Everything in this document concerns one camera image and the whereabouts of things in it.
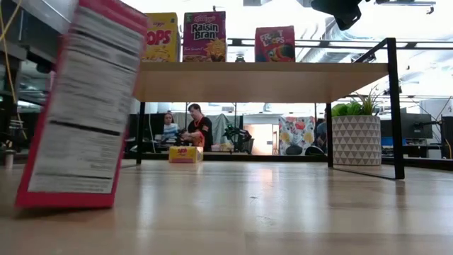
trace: computer monitor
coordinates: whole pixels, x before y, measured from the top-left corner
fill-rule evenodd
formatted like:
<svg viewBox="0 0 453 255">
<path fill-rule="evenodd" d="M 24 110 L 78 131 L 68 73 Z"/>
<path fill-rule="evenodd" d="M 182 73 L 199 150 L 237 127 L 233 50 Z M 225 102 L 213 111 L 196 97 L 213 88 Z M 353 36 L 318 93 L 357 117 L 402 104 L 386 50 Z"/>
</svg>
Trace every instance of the computer monitor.
<svg viewBox="0 0 453 255">
<path fill-rule="evenodd" d="M 430 139 L 432 125 L 429 114 L 401 113 L 401 132 L 403 138 Z M 381 137 L 392 137 L 391 120 L 381 120 Z"/>
</svg>

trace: person's hand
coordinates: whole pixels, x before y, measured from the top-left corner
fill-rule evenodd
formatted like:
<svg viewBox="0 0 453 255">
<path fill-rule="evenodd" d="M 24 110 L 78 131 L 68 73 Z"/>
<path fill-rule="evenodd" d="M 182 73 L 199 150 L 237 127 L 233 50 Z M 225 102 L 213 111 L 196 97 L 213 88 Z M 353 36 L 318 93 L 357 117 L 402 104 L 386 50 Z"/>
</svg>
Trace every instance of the person's hand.
<svg viewBox="0 0 453 255">
<path fill-rule="evenodd" d="M 181 135 L 181 138 L 183 138 L 183 140 L 189 140 L 190 139 L 190 134 L 189 132 L 184 132 L 182 135 Z"/>
<path fill-rule="evenodd" d="M 319 146 L 323 146 L 324 141 L 320 137 L 318 137 L 318 139 L 316 139 L 316 141 Z"/>
</svg>

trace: nutrition facts label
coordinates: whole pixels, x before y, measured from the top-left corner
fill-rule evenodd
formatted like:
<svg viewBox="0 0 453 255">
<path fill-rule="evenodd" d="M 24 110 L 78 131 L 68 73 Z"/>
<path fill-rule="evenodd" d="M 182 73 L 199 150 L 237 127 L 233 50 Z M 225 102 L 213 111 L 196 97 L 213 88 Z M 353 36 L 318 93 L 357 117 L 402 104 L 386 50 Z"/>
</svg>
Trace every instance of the nutrition facts label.
<svg viewBox="0 0 453 255">
<path fill-rule="evenodd" d="M 111 193 L 144 37 L 76 11 L 29 192 Z"/>
</svg>

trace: table leg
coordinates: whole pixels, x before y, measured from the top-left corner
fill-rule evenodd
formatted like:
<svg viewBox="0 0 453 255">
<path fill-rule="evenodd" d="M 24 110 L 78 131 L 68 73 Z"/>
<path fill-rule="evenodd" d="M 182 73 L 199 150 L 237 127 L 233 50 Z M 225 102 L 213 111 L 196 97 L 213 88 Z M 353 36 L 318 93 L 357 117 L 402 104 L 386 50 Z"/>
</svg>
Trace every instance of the table leg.
<svg viewBox="0 0 453 255">
<path fill-rule="evenodd" d="M 332 105 L 326 104 L 327 166 L 333 168 Z"/>
<path fill-rule="evenodd" d="M 144 131 L 144 108 L 146 103 L 140 102 L 140 113 L 139 113 L 139 132 L 137 134 L 137 164 L 142 163 L 143 153 L 143 131 Z"/>
<path fill-rule="evenodd" d="M 399 105 L 399 77 L 396 55 L 396 39 L 387 38 L 387 57 L 390 82 L 391 131 L 394 141 L 395 179 L 404 179 L 403 135 Z"/>
</svg>

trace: wooden shelf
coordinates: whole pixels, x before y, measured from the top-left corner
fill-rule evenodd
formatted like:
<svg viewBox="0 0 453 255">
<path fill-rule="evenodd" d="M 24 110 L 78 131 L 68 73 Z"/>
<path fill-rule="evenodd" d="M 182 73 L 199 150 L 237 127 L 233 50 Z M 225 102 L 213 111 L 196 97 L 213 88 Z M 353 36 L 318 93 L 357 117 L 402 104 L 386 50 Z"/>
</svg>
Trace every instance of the wooden shelf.
<svg viewBox="0 0 453 255">
<path fill-rule="evenodd" d="M 142 63 L 141 102 L 330 103 L 387 75 L 387 64 Z"/>
</svg>

